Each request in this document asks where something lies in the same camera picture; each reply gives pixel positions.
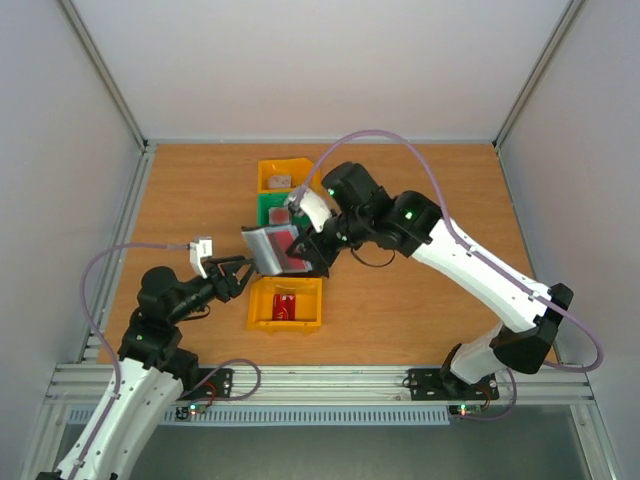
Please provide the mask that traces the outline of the red credit card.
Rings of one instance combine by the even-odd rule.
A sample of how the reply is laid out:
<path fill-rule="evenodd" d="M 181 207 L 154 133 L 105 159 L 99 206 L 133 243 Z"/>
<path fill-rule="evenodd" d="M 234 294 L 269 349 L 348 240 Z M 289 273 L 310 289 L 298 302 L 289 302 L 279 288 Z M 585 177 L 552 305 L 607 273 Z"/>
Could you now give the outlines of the red credit card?
<path fill-rule="evenodd" d="M 288 257 L 287 247 L 298 235 L 298 229 L 294 225 L 269 226 L 266 229 L 267 237 L 278 260 L 280 270 L 283 274 L 298 274 L 307 271 L 303 261 Z"/>

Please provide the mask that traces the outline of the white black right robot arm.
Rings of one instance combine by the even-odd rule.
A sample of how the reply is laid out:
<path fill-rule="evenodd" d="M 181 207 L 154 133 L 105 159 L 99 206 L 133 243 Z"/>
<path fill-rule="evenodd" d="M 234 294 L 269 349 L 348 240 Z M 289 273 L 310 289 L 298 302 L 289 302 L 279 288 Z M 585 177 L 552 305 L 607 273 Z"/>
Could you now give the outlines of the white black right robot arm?
<path fill-rule="evenodd" d="M 547 286 L 521 274 L 446 221 L 425 195 L 409 190 L 392 197 L 359 163 L 334 168 L 322 186 L 336 210 L 310 188 L 289 193 L 287 207 L 306 215 L 310 225 L 288 254 L 327 275 L 340 251 L 373 242 L 444 274 L 499 318 L 488 333 L 452 348 L 432 384 L 435 390 L 459 398 L 506 368 L 539 371 L 573 299 L 567 286 Z"/>

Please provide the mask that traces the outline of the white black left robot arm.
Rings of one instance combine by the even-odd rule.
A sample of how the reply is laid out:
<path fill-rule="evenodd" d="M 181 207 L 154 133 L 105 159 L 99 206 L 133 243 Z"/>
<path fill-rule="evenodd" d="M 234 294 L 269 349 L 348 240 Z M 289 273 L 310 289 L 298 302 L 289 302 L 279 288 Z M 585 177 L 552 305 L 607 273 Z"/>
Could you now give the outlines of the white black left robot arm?
<path fill-rule="evenodd" d="M 201 318 L 213 301 L 237 298 L 254 270 L 244 256 L 206 260 L 188 281 L 166 266 L 148 270 L 93 415 L 67 455 L 38 478 L 129 478 L 166 410 L 195 395 L 205 381 L 197 355 L 179 346 L 179 323 Z"/>

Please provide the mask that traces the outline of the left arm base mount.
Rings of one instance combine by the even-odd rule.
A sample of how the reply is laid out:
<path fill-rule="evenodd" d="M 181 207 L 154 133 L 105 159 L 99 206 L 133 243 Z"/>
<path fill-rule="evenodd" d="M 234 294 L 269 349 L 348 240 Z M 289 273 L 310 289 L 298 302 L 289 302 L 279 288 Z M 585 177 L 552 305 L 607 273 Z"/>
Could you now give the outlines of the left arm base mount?
<path fill-rule="evenodd" d="M 184 401 L 208 400 L 211 396 L 215 399 L 228 399 L 231 396 L 234 371 L 225 367 L 215 374 L 203 379 L 212 371 L 212 368 L 200 368 L 193 388 L 183 393 L 179 399 Z"/>

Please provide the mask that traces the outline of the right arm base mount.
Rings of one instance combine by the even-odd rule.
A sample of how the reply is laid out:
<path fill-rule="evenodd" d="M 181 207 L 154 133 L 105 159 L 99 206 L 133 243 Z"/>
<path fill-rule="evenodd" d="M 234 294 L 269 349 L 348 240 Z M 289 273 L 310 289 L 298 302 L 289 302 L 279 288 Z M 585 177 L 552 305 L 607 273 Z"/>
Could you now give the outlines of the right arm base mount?
<path fill-rule="evenodd" d="M 447 383 L 441 378 L 439 368 L 408 369 L 402 386 L 409 390 L 412 401 L 470 401 L 500 398 L 494 375 L 485 376 L 476 384 L 466 384 L 461 380 Z"/>

